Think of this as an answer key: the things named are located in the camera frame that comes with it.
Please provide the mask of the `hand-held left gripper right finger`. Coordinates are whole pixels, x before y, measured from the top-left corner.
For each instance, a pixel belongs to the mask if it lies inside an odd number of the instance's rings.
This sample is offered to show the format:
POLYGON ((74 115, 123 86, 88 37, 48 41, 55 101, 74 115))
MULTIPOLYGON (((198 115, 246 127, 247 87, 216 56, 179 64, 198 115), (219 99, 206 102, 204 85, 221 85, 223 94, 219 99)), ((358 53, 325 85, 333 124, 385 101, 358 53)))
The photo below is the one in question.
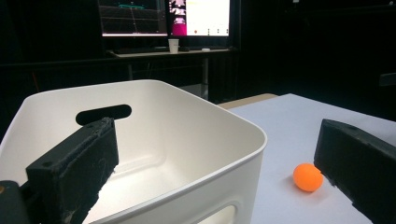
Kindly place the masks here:
POLYGON ((396 147, 355 126, 321 122, 314 164, 374 224, 396 224, 396 147))

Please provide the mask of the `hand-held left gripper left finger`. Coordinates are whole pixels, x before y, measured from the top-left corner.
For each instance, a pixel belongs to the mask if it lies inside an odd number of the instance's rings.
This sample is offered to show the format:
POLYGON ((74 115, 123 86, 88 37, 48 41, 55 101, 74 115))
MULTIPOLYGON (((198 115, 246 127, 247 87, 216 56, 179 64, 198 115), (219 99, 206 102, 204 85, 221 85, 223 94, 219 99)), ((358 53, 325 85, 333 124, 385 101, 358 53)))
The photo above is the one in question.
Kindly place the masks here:
POLYGON ((89 123, 26 167, 44 224, 82 224, 119 164, 114 119, 89 123))

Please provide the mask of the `orange ball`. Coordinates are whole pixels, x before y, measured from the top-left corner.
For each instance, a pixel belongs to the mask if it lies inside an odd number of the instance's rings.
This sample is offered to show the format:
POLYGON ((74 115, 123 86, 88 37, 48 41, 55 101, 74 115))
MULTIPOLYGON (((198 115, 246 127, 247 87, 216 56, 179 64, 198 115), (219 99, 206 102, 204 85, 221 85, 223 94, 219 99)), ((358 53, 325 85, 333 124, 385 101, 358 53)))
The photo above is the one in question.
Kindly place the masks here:
POLYGON ((306 192, 314 192, 322 186, 323 176, 321 171, 312 163, 297 165, 292 174, 294 184, 306 192))

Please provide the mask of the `white plastic bin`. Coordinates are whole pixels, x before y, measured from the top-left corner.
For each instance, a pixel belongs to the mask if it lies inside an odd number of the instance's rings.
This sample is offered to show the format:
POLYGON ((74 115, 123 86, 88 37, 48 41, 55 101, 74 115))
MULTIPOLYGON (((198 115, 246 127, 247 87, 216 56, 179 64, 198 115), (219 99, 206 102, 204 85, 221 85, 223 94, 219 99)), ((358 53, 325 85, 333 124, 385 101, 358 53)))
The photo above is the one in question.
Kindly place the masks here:
POLYGON ((257 125, 157 80, 46 91, 26 98, 0 144, 0 180, 79 129, 83 111, 128 105, 115 122, 120 163, 83 224, 250 224, 262 154, 257 125))

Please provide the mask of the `black keyboard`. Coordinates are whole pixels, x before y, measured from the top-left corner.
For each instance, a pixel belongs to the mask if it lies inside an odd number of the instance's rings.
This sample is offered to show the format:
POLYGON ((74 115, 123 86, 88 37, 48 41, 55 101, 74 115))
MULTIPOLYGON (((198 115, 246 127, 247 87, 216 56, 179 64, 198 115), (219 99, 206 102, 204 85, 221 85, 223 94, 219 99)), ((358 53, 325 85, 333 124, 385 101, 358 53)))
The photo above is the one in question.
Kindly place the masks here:
MULTIPOLYGON (((190 48, 179 47, 178 51, 188 52, 190 48)), ((170 52, 169 47, 155 47, 155 48, 139 48, 139 49, 114 49, 117 54, 135 54, 135 53, 149 53, 149 52, 170 52)))

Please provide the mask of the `monitor with dark screen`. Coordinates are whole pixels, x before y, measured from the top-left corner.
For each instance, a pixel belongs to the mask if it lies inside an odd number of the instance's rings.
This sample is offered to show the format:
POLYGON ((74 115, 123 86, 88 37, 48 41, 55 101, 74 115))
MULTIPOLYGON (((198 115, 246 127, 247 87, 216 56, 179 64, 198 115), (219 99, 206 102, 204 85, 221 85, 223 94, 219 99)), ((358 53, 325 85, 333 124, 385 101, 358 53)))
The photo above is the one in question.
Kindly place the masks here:
POLYGON ((164 0, 98 0, 103 37, 167 36, 164 0))

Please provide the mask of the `monitor with bright screen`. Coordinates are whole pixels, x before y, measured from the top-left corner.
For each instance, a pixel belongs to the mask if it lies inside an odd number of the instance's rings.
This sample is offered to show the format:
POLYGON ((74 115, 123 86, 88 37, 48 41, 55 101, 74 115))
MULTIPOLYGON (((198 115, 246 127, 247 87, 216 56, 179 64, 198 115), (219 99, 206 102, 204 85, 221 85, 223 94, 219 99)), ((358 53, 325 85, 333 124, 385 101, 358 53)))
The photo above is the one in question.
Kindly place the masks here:
POLYGON ((169 0, 171 36, 228 36, 231 0, 169 0))

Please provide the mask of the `white metal table frame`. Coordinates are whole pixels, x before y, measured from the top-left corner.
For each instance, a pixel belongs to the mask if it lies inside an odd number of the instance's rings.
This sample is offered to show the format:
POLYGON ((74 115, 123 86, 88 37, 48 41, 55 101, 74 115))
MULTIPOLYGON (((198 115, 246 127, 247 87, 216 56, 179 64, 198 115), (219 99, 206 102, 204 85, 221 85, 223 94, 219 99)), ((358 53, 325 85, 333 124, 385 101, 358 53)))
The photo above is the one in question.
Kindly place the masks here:
POLYGON ((180 87, 210 102, 236 97, 238 53, 229 49, 143 52, 107 55, 116 59, 130 80, 156 79, 180 87))

